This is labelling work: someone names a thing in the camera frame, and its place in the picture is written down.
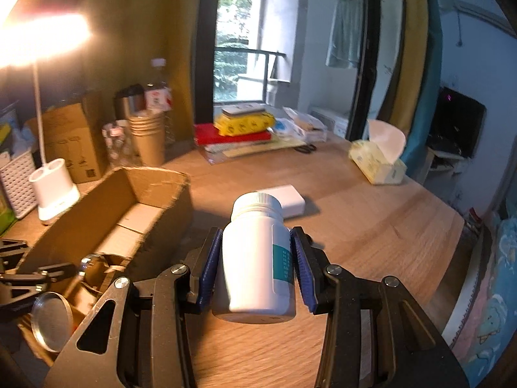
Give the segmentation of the orange tin can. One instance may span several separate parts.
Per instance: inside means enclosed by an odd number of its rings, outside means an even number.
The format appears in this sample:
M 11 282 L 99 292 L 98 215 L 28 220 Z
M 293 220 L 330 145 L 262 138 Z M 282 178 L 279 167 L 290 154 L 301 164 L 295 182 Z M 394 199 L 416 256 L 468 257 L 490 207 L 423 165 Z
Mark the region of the orange tin can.
M 61 294 L 42 293 L 32 306 L 32 334 L 46 351 L 60 353 L 84 317 Z

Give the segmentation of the cardboard box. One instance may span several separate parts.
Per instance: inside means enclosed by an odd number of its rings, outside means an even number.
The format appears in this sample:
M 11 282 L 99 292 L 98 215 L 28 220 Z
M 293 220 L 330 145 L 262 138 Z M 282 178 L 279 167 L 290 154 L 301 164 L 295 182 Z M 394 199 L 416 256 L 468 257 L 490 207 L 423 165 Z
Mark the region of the cardboard box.
M 133 281 L 154 278 L 178 257 L 181 239 L 193 219 L 190 179 L 163 168 L 118 168 L 61 215 L 17 267 L 31 274 L 39 267 L 80 261 L 88 254 L 120 257 L 123 274 Z M 100 295 L 82 286 L 78 274 L 50 286 L 85 316 Z M 28 344 L 47 363 L 51 353 L 36 341 L 31 311 L 18 325 Z

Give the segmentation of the white pill bottle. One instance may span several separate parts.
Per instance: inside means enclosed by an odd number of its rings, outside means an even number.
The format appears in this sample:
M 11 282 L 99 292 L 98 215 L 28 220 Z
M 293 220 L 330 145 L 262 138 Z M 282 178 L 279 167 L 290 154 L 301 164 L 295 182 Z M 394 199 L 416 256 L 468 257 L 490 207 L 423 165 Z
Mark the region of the white pill bottle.
M 293 273 L 290 231 L 280 202 L 263 192 L 239 196 L 223 231 L 214 316 L 246 324 L 292 320 Z

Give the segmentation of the white power adapter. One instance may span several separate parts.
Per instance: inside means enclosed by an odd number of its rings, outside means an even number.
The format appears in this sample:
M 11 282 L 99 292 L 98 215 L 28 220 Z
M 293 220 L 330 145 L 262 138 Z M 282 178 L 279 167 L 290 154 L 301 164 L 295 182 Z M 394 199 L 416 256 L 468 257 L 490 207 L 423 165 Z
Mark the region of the white power adapter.
M 305 213 L 306 201 L 292 185 L 260 189 L 278 200 L 284 219 L 302 216 Z

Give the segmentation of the white perforated plastic basket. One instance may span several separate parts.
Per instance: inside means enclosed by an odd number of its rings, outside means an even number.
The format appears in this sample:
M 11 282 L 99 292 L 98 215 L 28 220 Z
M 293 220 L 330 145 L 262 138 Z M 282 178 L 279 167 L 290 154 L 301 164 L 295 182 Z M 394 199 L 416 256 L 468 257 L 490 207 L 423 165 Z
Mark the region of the white perforated plastic basket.
M 32 152 L 27 150 L 1 167 L 1 183 L 15 217 L 20 220 L 38 205 L 29 182 L 36 170 Z

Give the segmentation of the grey headboard bed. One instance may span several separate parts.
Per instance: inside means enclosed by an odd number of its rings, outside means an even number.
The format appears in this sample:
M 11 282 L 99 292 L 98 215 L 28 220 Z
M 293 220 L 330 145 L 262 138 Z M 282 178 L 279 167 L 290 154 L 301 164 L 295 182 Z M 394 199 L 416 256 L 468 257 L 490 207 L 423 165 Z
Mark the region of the grey headboard bed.
M 516 216 L 497 220 L 488 235 L 485 272 L 468 280 L 442 332 L 471 387 L 495 367 L 516 331 Z

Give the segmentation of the brown lamp packaging box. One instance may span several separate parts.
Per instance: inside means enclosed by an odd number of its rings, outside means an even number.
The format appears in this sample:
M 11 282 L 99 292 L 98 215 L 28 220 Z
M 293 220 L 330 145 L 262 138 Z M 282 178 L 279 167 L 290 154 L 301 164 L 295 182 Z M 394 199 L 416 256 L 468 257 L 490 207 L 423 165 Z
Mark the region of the brown lamp packaging box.
M 101 179 L 109 162 L 102 136 L 104 107 L 98 92 L 42 114 L 46 159 L 65 160 L 75 183 Z

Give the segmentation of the floral glass jar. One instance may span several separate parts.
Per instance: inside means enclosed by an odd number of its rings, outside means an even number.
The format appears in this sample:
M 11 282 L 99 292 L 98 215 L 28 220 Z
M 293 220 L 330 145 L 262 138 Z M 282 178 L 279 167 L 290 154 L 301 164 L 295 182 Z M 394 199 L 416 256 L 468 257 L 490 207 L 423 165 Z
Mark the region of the floral glass jar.
M 130 124 L 127 120 L 116 120 L 102 127 L 102 136 L 107 147 L 112 168 L 135 167 L 136 152 L 133 146 Z

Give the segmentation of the tissue pack with tissue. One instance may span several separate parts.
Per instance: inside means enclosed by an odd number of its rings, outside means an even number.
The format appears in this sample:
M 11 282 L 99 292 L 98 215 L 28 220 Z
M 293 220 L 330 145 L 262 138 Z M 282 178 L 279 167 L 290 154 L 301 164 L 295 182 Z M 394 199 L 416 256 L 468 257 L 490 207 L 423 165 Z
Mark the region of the tissue pack with tissue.
M 351 143 L 349 159 L 372 185 L 400 185 L 406 175 L 406 165 L 400 158 L 406 146 L 405 134 L 377 119 L 368 119 L 367 128 L 367 140 Z

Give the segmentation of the stack of paper cups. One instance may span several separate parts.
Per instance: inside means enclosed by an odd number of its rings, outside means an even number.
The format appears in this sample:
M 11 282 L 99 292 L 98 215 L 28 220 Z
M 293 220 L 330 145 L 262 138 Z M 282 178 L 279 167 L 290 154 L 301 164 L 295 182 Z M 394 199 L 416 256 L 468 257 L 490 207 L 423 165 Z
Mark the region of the stack of paper cups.
M 144 166 L 161 167 L 165 162 L 164 112 L 157 109 L 140 110 L 129 117 L 129 124 Z

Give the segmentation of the stainless steel thermos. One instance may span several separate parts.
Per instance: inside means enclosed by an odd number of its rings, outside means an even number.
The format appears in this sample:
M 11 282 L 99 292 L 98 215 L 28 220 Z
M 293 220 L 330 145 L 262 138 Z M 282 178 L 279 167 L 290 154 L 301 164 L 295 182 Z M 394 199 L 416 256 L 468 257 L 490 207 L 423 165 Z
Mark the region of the stainless steel thermos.
M 113 98 L 113 106 L 116 120 L 125 120 L 134 116 L 146 107 L 144 88 L 140 84 L 133 84 L 118 90 Z

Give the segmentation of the black scissors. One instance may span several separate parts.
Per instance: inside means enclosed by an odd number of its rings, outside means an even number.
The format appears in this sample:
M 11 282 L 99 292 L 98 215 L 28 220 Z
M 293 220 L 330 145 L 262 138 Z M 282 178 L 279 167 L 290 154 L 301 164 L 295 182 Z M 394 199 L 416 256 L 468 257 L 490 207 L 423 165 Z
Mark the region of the black scissors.
M 317 150 L 316 146 L 313 144 L 296 146 L 294 147 L 294 149 L 297 152 L 304 154 L 311 154 L 312 152 L 315 152 Z

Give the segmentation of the clear plastic water bottle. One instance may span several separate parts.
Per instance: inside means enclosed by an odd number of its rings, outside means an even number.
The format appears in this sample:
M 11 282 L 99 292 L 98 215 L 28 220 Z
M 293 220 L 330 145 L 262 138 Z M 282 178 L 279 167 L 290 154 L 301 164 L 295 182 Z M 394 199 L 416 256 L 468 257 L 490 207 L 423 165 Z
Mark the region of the clear plastic water bottle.
M 164 113 L 166 147 L 174 144 L 174 121 L 172 109 L 172 93 L 167 82 L 166 60 L 154 58 L 151 60 L 154 77 L 146 85 L 145 101 L 148 109 L 161 110 Z

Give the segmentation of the black television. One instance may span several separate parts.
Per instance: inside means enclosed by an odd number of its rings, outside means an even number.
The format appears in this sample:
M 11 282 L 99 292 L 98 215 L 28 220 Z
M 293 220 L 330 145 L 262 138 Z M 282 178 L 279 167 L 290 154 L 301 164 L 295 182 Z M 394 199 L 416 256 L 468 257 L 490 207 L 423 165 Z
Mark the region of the black television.
M 427 136 L 433 150 L 472 158 L 485 119 L 486 107 L 453 89 L 440 89 Z

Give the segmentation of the white small boxes pile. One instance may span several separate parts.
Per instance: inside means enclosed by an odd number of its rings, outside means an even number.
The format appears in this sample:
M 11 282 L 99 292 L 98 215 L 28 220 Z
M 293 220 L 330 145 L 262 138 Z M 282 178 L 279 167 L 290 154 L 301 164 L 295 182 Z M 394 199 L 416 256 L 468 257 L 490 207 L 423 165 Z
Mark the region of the white small boxes pile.
M 272 132 L 279 137 L 297 138 L 308 144 L 326 142 L 328 128 L 316 117 L 284 107 L 275 116 Z

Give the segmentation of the yellow wet wipes pack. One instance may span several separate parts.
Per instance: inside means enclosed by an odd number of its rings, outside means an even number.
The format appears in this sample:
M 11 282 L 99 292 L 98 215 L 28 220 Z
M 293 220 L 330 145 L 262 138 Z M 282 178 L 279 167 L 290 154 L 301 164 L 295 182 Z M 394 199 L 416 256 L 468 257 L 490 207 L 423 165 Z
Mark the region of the yellow wet wipes pack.
M 221 114 L 214 121 L 214 127 L 221 136 L 236 137 L 266 131 L 275 124 L 275 117 L 267 112 L 243 116 Z

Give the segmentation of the grey case on wipes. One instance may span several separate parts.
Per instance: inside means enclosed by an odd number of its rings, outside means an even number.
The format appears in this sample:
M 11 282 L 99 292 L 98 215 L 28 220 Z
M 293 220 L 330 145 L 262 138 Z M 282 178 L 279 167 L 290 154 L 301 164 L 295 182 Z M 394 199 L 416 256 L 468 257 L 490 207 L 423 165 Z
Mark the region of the grey case on wipes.
M 242 102 L 235 104 L 226 104 L 222 107 L 222 113 L 225 116 L 243 116 L 264 112 L 265 105 L 258 102 Z

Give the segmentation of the yellow curtain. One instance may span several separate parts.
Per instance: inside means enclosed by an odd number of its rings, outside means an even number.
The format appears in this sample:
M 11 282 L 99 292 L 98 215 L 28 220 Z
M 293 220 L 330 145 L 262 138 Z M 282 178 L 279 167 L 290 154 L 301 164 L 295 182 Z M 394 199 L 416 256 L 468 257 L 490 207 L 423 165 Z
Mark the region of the yellow curtain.
M 427 52 L 428 7 L 427 0 L 405 0 L 405 23 L 400 76 L 397 84 L 390 123 L 409 135 Z

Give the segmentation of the hanging grey clothes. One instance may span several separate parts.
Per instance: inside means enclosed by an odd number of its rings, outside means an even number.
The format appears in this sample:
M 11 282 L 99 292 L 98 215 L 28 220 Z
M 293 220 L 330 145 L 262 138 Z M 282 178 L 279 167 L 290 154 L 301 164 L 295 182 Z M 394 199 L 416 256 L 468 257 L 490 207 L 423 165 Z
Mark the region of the hanging grey clothes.
M 326 66 L 356 68 L 361 54 L 363 1 L 336 0 Z

